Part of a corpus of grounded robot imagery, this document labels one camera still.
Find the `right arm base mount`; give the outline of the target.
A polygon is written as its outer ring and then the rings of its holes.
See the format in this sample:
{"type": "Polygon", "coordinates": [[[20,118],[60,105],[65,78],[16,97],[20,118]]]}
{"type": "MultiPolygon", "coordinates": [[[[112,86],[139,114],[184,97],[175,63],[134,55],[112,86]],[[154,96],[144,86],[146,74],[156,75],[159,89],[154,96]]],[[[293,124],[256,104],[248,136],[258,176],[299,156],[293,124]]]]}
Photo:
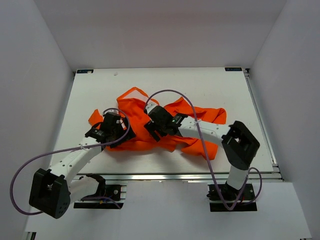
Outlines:
{"type": "MultiPolygon", "coordinates": [[[[237,198],[237,194],[232,195],[226,193],[225,185],[218,184],[220,190],[222,190],[222,196],[226,201],[226,204],[230,208],[237,198]]],[[[209,209],[211,213],[223,213],[230,212],[225,208],[223,201],[220,199],[216,187],[214,184],[208,185],[208,193],[206,197],[209,200],[209,209]]],[[[247,183],[241,197],[238,199],[237,204],[235,205],[233,212],[257,212],[258,207],[254,198],[256,197],[253,185],[247,183]]]]}

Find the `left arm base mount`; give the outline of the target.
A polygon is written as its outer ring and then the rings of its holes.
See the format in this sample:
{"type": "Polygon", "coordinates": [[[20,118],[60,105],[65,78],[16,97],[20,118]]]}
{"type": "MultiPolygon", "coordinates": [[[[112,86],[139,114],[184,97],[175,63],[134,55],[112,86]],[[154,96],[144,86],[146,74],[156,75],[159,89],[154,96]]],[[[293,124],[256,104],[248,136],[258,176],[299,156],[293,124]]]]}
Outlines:
{"type": "Polygon", "coordinates": [[[106,181],[101,175],[87,174],[86,180],[97,183],[94,193],[82,196],[73,203],[74,209],[120,210],[124,206],[127,186],[106,181]]]}

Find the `orange zip jacket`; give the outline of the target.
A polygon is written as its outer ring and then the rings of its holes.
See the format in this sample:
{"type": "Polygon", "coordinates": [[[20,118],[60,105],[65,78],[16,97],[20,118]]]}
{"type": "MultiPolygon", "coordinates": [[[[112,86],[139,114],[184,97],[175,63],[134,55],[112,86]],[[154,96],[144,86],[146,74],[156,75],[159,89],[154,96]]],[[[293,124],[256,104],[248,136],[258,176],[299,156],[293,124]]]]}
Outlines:
{"type": "MultiPolygon", "coordinates": [[[[144,128],[149,120],[146,114],[144,114],[144,106],[149,96],[137,87],[132,87],[122,95],[120,95],[117,101],[117,108],[124,111],[129,118],[130,126],[133,129],[136,137],[126,141],[119,146],[107,147],[110,151],[148,151],[154,148],[163,148],[170,152],[173,152],[176,147],[182,146],[180,149],[184,154],[191,156],[202,156],[205,158],[205,152],[200,139],[190,137],[179,136],[165,136],[159,142],[156,142],[144,128]]],[[[173,116],[181,113],[190,117],[194,117],[192,107],[181,96],[176,101],[169,103],[164,108],[173,116]]],[[[201,122],[209,122],[215,124],[225,124],[227,121],[227,111],[224,108],[202,108],[195,106],[195,111],[198,120],[201,122]]],[[[93,126],[103,121],[103,116],[98,109],[88,119],[88,123],[93,126]]],[[[218,151],[218,146],[214,143],[205,141],[205,145],[208,151],[209,160],[215,159],[218,151]]]]}

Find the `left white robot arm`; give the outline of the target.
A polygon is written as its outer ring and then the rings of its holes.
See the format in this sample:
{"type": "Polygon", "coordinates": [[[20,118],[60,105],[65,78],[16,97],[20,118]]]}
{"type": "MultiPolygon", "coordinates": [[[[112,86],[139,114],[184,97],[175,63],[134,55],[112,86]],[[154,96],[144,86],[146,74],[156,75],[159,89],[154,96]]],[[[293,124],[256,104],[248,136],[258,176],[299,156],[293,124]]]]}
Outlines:
{"type": "Polygon", "coordinates": [[[47,170],[40,168],[35,172],[29,204],[59,219],[76,201],[106,199],[106,181],[102,176],[88,173],[79,180],[75,177],[105,147],[116,147],[135,136],[127,115],[113,110],[104,113],[102,121],[85,133],[78,147],[47,170]]]}

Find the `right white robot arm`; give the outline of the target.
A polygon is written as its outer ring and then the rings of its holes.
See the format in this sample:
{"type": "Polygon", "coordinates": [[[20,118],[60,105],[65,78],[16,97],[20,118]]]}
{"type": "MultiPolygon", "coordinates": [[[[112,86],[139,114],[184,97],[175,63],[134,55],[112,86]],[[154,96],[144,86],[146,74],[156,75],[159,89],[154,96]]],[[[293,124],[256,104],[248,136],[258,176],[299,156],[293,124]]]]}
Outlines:
{"type": "Polygon", "coordinates": [[[195,138],[221,147],[230,163],[229,176],[220,187],[227,201],[238,199],[244,193],[243,184],[249,173],[260,143],[241,121],[231,125],[196,121],[183,113],[171,115],[164,107],[149,103],[144,113],[150,118],[144,127],[158,142],[167,135],[182,138],[195,138]]]}

